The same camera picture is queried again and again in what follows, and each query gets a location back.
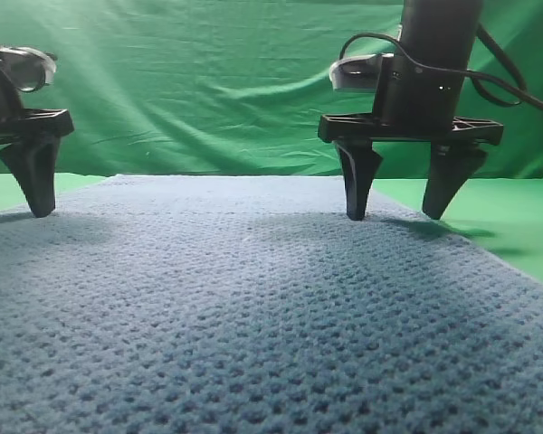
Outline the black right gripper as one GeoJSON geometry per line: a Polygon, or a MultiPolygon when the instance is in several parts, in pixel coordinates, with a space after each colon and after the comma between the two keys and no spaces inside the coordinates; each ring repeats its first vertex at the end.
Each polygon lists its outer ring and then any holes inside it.
{"type": "MultiPolygon", "coordinates": [[[[461,87],[457,79],[438,78],[410,67],[404,56],[394,56],[372,93],[371,111],[320,117],[318,137],[325,143],[335,143],[345,186],[346,214],[351,221],[365,218],[368,195],[383,161],[372,142],[500,143],[504,132],[501,123],[455,115],[461,87]]],[[[486,158],[487,153],[476,146],[431,145],[422,212],[440,220],[486,158]]]]}

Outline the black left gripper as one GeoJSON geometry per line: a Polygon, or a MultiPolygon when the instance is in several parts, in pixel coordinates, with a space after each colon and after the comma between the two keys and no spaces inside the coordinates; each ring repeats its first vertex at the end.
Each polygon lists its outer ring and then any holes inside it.
{"type": "Polygon", "coordinates": [[[54,172],[61,137],[75,130],[67,109],[27,108],[24,92],[17,90],[0,71],[0,160],[19,184],[36,218],[55,209],[54,172]]]}

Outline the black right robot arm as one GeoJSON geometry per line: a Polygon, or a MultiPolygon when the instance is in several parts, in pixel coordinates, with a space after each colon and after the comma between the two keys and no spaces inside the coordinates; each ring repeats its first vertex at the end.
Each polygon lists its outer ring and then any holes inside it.
{"type": "Polygon", "coordinates": [[[338,151],[350,220],[366,214],[382,162],[375,142],[430,144],[422,211],[434,220],[485,163],[481,144],[500,142],[502,124],[455,115],[481,9],[480,1],[406,1],[394,52],[341,54],[330,66],[334,90],[375,94],[370,112],[319,122],[319,138],[338,151]]]}

